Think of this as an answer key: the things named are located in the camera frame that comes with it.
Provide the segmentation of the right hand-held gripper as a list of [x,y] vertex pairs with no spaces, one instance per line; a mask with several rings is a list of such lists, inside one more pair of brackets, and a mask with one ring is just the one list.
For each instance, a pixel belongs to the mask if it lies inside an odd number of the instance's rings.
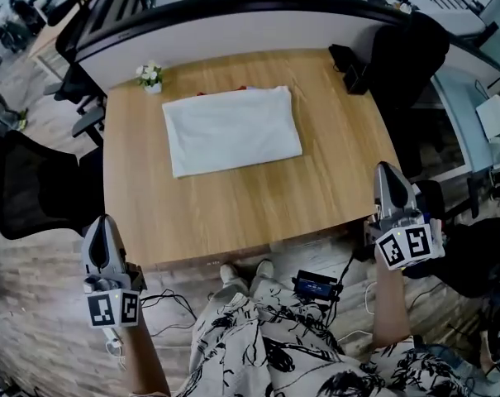
[[394,165],[378,163],[374,175],[374,202],[381,235],[375,241],[390,270],[434,258],[431,227],[424,221],[412,184]]

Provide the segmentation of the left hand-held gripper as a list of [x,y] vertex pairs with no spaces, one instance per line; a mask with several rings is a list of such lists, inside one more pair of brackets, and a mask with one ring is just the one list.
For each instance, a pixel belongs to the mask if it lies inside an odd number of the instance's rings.
[[[145,278],[139,265],[126,266],[121,234],[110,215],[99,216],[89,227],[81,252],[87,273],[83,286],[92,327],[136,326]],[[108,264],[116,272],[111,275],[99,274],[106,267],[106,253]]]

